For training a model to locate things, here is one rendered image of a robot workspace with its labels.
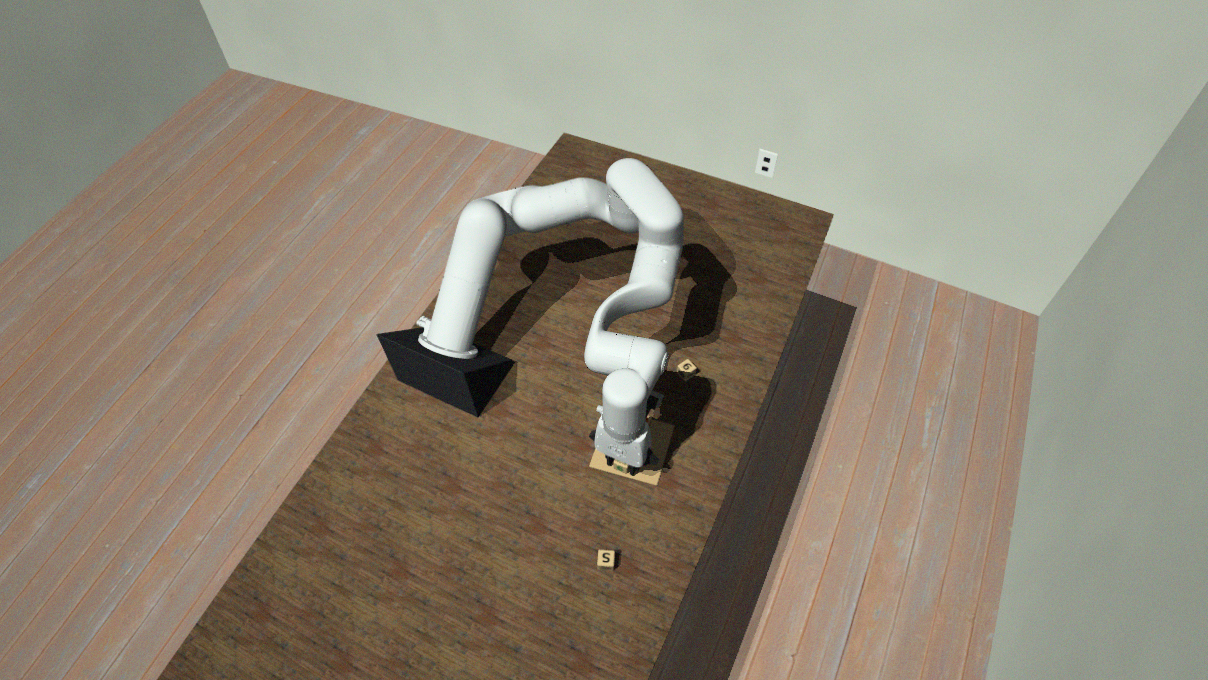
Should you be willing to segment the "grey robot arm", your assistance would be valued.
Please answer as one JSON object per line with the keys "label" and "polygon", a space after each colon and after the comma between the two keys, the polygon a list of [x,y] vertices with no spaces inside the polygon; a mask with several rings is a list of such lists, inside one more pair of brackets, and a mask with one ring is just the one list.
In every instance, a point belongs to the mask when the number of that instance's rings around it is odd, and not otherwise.
{"label": "grey robot arm", "polygon": [[631,441],[643,432],[650,409],[662,402],[664,395],[655,393],[654,387],[664,372],[668,349],[661,341],[606,329],[620,316],[670,301],[684,229],[681,207],[639,159],[614,162],[606,184],[575,178],[471,200],[457,223],[432,319],[422,316],[417,321],[424,329],[418,341],[445,356],[476,358],[474,337],[504,238],[585,219],[639,233],[629,281],[596,310],[583,351],[591,371],[608,374],[602,388],[603,406],[596,409],[606,434]]}

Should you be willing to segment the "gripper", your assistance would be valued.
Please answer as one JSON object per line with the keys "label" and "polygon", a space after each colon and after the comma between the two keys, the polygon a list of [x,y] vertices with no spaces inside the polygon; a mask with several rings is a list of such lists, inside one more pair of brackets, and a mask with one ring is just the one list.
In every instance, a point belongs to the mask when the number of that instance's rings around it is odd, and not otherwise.
{"label": "gripper", "polygon": [[631,465],[631,475],[633,476],[644,465],[657,465],[660,459],[651,451],[651,432],[647,422],[645,422],[643,432],[631,441],[618,441],[608,435],[609,438],[606,435],[600,417],[596,430],[590,432],[590,438],[594,441],[596,449],[605,454],[608,466],[611,466],[612,460],[617,459]]}

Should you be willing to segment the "cream flat mat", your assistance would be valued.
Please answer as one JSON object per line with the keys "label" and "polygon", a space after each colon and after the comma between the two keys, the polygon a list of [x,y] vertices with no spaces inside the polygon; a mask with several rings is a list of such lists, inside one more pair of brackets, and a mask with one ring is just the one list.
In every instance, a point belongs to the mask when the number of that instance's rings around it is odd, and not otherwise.
{"label": "cream flat mat", "polygon": [[629,480],[637,480],[651,486],[657,486],[674,426],[675,425],[652,419],[652,424],[650,426],[650,432],[652,438],[651,451],[654,451],[655,455],[660,458],[657,465],[649,465],[649,464],[644,465],[639,469],[638,472],[635,471],[635,473],[632,476],[631,469],[628,473],[623,473],[614,469],[612,464],[611,466],[608,466],[605,454],[603,454],[599,451],[594,451],[594,454],[590,463],[590,467],[594,467],[597,470],[602,470],[608,473],[615,473]]}

